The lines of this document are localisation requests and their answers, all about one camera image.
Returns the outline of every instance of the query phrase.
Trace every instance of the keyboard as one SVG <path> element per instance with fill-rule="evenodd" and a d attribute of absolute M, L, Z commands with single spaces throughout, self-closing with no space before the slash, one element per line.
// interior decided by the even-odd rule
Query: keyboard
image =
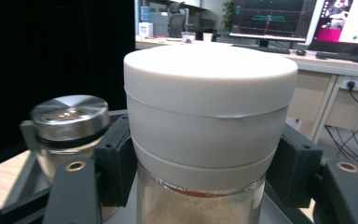
<path fill-rule="evenodd" d="M 316 52 L 316 58 L 339 59 L 358 63 L 358 55 L 349 53 Z"/>
<path fill-rule="evenodd" d="M 231 47 L 238 47 L 238 48 L 244 48 L 244 49 L 255 49 L 255 50 L 260 50 L 260 51 L 268 52 L 268 53 L 290 54 L 290 49 L 265 48 L 265 47 L 259 47 L 259 46 L 253 46 L 253 45 L 238 45 L 238 44 L 233 44 L 233 45 L 231 45 Z"/>

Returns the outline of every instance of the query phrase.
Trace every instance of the black holder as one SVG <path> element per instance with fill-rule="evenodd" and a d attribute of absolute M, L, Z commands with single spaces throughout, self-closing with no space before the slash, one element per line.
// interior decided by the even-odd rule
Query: black holder
<path fill-rule="evenodd" d="M 309 207 L 311 198 L 315 223 L 358 223 L 358 164 L 321 164 L 322 154 L 286 125 L 267 171 L 265 193 L 293 223 L 310 223 L 298 208 Z M 125 114 L 115 119 L 91 159 L 62 164 L 52 187 L 0 209 L 0 224 L 102 223 L 102 205 L 126 206 L 136 167 Z"/>

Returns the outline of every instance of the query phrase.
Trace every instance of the white cup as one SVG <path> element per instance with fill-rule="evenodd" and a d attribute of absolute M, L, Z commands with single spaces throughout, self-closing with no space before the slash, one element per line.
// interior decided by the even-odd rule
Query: white cup
<path fill-rule="evenodd" d="M 194 32 L 182 32 L 182 42 L 187 44 L 193 44 L 196 40 L 196 33 Z"/>
<path fill-rule="evenodd" d="M 203 41 L 205 42 L 212 42 L 212 36 L 211 33 L 203 33 Z"/>

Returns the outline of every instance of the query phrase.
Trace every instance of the metal canister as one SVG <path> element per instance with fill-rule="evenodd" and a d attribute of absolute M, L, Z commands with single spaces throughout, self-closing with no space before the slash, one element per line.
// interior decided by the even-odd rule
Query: metal canister
<path fill-rule="evenodd" d="M 90 95 L 48 100 L 31 111 L 37 159 L 50 183 L 56 168 L 72 158 L 89 158 L 109 127 L 108 104 Z"/>

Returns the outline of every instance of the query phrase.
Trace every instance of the computer monitor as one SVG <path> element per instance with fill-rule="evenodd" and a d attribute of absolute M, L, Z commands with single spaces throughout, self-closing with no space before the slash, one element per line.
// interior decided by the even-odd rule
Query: computer monitor
<path fill-rule="evenodd" d="M 310 49 L 358 54 L 358 0 L 324 0 Z"/>
<path fill-rule="evenodd" d="M 229 35 L 304 43 L 316 0 L 234 0 Z"/>

